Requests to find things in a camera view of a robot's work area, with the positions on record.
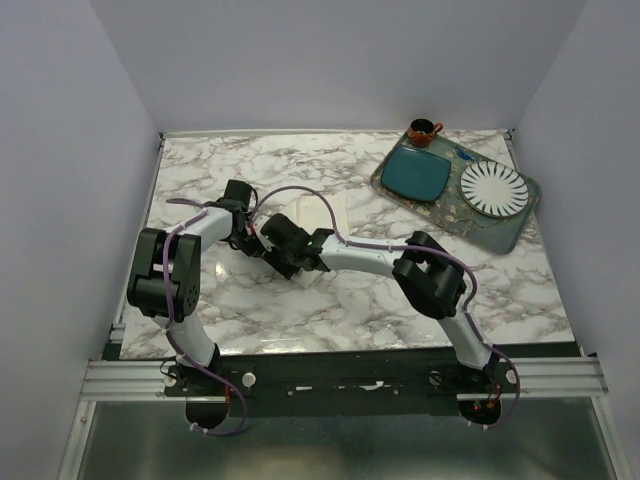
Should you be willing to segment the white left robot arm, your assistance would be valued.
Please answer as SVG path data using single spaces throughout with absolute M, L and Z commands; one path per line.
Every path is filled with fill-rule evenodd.
M 192 206 L 197 213 L 166 230 L 145 228 L 139 233 L 127 301 L 166 334 L 177 361 L 190 367 L 188 384 L 209 395 L 220 387 L 222 372 L 213 364 L 219 348 L 196 312 L 202 253 L 223 242 L 250 258 L 264 255 L 266 249 L 250 225 L 258 194 L 248 183 L 230 180 L 215 201 L 170 198 L 167 202 Z

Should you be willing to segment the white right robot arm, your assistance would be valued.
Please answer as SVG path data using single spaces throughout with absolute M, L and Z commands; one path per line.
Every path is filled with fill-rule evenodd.
M 332 229 L 308 233 L 283 214 L 271 217 L 260 233 L 275 258 L 295 271 L 355 271 L 395 280 L 418 313 L 439 322 L 467 389 L 480 392 L 496 380 L 493 345 L 469 311 L 477 280 L 429 234 L 416 231 L 403 244 L 347 239 Z

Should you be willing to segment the white cloth napkin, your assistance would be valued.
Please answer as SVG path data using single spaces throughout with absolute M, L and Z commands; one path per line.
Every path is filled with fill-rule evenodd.
M 346 236 L 350 230 L 347 197 L 343 194 L 329 195 L 326 196 L 326 200 L 334 212 L 337 230 Z M 328 208 L 320 198 L 311 194 L 301 195 L 292 200 L 282 209 L 281 213 L 309 234 L 312 234 L 317 228 L 333 228 Z M 308 288 L 320 275 L 319 271 L 300 270 L 293 276 L 293 281 L 303 288 Z

